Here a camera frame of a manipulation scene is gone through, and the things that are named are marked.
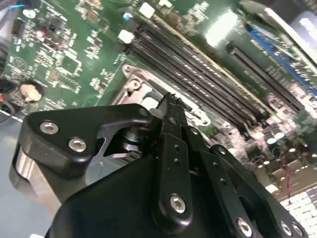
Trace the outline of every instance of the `red wire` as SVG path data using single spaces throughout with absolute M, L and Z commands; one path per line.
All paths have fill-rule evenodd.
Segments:
M 282 163 L 283 163 L 283 168 L 286 171 L 286 182 L 287 182 L 287 195 L 288 195 L 288 204 L 291 204 L 291 183 L 290 183 L 290 177 L 291 177 L 291 170 L 286 164 L 286 159 L 285 156 L 282 154 L 281 155 Z

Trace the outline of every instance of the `cable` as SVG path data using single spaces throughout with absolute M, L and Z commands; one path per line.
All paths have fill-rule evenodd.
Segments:
M 11 103 L 6 102 L 6 101 L 0 101 L 0 104 L 5 105 L 6 107 L 9 108 L 10 110 L 10 116 L 6 117 L 5 119 L 0 121 L 0 126 L 3 125 L 7 120 L 9 120 L 11 117 L 13 117 L 16 114 L 16 111 L 14 109 L 14 107 L 12 106 Z

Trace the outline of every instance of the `motherboard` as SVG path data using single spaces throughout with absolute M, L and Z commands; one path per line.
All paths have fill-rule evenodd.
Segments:
M 239 0 L 42 0 L 18 10 L 12 35 L 3 98 L 25 115 L 150 110 L 171 92 L 208 146 L 251 169 L 316 164 L 316 63 Z

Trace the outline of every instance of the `screw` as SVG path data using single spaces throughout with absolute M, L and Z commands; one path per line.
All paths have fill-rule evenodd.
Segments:
M 73 138 L 68 142 L 68 146 L 76 152 L 83 152 L 86 150 L 87 145 L 82 139 Z
M 53 135 L 59 131 L 58 125 L 53 122 L 44 122 L 40 125 L 40 129 L 43 133 Z
M 177 195 L 173 195 L 170 197 L 170 205 L 171 207 L 178 213 L 184 213 L 186 210 L 186 204 L 183 199 L 181 199 Z
M 239 230 L 246 236 L 246 237 L 251 237 L 252 236 L 252 229 L 249 226 L 248 223 L 245 222 L 242 218 L 239 218 L 237 220 L 237 225 Z
M 295 230 L 301 237 L 304 236 L 302 230 L 301 230 L 295 223 L 292 223 L 292 227 L 294 228 L 294 230 Z
M 192 133 L 194 133 L 195 135 L 198 135 L 198 131 L 195 128 L 191 129 Z
M 222 148 L 222 147 L 219 147 L 219 151 L 221 154 L 225 155 L 226 154 L 226 151 Z
M 285 224 L 285 222 L 280 221 L 280 222 L 279 222 L 279 225 L 280 225 L 282 231 L 285 232 L 285 234 L 287 234 L 289 237 L 292 236 L 292 231 L 291 231 L 291 229 Z
M 141 108 L 141 109 L 139 110 L 139 113 L 140 113 L 141 115 L 145 116 L 145 117 L 148 115 L 147 110 L 145 110 L 144 108 Z
M 171 123 L 173 123 L 174 125 L 177 124 L 177 123 L 176 123 L 176 120 L 175 120 L 174 118 L 169 118 L 169 121 L 170 121 Z

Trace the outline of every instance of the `blue pcie slot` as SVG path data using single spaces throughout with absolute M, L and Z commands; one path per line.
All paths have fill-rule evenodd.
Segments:
M 246 26 L 247 32 L 254 38 L 256 41 L 271 54 L 271 56 L 276 59 L 283 67 L 285 67 L 288 72 L 290 72 L 298 81 L 301 82 L 306 88 L 308 88 L 315 96 L 317 96 L 317 90 L 312 88 L 304 78 L 302 78 L 292 67 L 291 65 L 281 56 L 277 56 L 274 53 L 273 46 L 270 45 L 266 40 L 264 40 L 259 33 L 253 29 L 251 26 Z

